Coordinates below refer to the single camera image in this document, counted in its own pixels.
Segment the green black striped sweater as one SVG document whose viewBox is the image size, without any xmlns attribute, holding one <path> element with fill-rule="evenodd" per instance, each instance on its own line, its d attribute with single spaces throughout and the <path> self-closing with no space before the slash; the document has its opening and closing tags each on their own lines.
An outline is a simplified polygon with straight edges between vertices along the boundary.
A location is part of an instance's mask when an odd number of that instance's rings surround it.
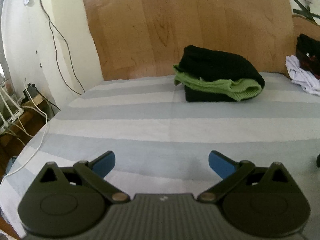
<svg viewBox="0 0 320 240">
<path fill-rule="evenodd" d="M 189 45 L 173 66 L 187 102 L 241 102 L 258 96 L 265 80 L 243 56 Z"/>
</svg>

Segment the dark clothes pile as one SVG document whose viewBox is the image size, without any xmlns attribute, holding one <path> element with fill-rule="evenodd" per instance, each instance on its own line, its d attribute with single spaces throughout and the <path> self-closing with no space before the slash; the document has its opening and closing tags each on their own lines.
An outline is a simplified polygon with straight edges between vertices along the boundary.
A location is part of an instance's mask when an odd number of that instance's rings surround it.
<svg viewBox="0 0 320 240">
<path fill-rule="evenodd" d="M 319 80 L 319 41 L 300 34 L 297 37 L 296 57 L 299 59 L 300 67 Z"/>
</svg>

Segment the white crumpled garment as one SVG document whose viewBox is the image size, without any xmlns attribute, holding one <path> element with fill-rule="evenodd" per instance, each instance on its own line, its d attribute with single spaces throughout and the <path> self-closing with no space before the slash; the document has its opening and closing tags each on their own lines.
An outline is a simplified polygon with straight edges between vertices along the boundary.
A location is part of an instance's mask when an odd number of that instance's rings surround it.
<svg viewBox="0 0 320 240">
<path fill-rule="evenodd" d="M 295 55 L 287 56 L 285 64 L 292 83 L 300 85 L 306 93 L 319 96 L 319 79 L 300 68 L 299 59 Z"/>
</svg>

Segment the wooden headboard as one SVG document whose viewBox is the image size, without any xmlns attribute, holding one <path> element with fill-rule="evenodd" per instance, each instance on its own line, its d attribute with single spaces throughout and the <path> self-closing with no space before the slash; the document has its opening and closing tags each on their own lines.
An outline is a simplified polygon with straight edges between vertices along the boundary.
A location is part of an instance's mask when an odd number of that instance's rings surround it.
<svg viewBox="0 0 320 240">
<path fill-rule="evenodd" d="M 105 80 L 171 75 L 188 45 L 285 74 L 297 36 L 319 39 L 319 26 L 293 15 L 289 0 L 83 1 Z"/>
</svg>

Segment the black tape on wall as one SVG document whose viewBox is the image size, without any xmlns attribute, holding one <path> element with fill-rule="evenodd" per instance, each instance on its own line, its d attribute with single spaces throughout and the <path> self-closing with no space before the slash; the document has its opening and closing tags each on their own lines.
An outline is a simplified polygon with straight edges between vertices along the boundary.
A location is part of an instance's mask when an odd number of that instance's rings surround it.
<svg viewBox="0 0 320 240">
<path fill-rule="evenodd" d="M 294 0 L 294 2 L 300 7 L 300 9 L 293 9 L 294 14 L 301 15 L 307 20 L 310 20 L 313 23 L 316 23 L 315 18 L 320 19 L 320 16 L 311 12 L 309 6 L 305 7 L 299 0 Z"/>
</svg>

